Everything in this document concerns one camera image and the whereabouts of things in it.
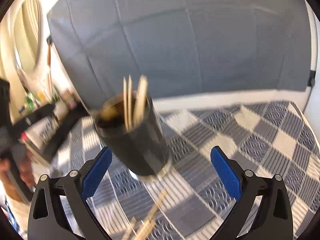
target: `oval mirror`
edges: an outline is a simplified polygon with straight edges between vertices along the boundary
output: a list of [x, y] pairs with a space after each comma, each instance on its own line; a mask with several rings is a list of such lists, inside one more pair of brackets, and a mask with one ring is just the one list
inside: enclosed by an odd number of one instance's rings
[[14, 22], [14, 41], [17, 63], [26, 73], [36, 67], [39, 52], [39, 3], [25, 0]]

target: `gray partition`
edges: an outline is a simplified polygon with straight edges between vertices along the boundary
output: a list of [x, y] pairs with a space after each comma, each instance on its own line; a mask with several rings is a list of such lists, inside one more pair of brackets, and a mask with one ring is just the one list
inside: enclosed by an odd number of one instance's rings
[[311, 34], [304, 0], [59, 0], [48, 13], [61, 61], [88, 107], [148, 77], [153, 98], [304, 91]]

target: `checkered tablecloth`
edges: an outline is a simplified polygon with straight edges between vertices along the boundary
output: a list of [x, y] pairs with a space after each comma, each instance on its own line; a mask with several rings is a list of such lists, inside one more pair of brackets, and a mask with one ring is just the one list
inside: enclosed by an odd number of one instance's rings
[[[181, 110], [161, 114], [159, 119], [173, 154], [171, 171], [162, 180], [139, 182], [114, 156], [95, 195], [87, 200], [112, 239], [122, 238], [132, 217], [143, 220], [163, 188], [168, 194], [148, 238], [209, 239], [235, 203], [210, 163], [210, 150], [216, 145], [258, 176], [282, 175], [292, 206], [294, 237], [303, 232], [320, 205], [320, 154], [312, 130], [294, 103]], [[83, 118], [54, 158], [51, 176], [79, 169], [103, 146], [92, 119]], [[260, 201], [257, 197], [240, 235], [248, 232]], [[71, 227], [81, 235], [65, 197], [62, 202]]]

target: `human hand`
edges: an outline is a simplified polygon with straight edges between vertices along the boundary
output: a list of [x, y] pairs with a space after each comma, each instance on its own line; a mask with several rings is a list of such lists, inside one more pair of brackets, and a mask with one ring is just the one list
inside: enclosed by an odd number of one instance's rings
[[[28, 187], [32, 187], [36, 185], [35, 179], [32, 173], [32, 166], [31, 166], [31, 158], [32, 153], [26, 150], [26, 157], [23, 159], [22, 162], [19, 163], [19, 170], [20, 170], [20, 178], [27, 184]], [[15, 189], [14, 185], [11, 183], [7, 171], [10, 169], [10, 162], [7, 159], [0, 160], [0, 180], [4, 186], [4, 190], [6, 194], [14, 200], [22, 201], [20, 195], [18, 194], [17, 190]]]

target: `cylindrical container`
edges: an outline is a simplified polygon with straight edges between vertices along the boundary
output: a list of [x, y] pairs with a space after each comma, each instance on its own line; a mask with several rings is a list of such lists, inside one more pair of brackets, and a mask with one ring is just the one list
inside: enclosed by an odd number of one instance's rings
[[172, 157], [150, 97], [144, 117], [137, 127], [127, 131], [123, 122], [119, 122], [117, 126], [113, 123], [112, 126], [100, 127], [98, 118], [95, 121], [96, 130], [102, 140], [129, 168], [135, 179], [153, 181], [167, 173], [172, 165]]

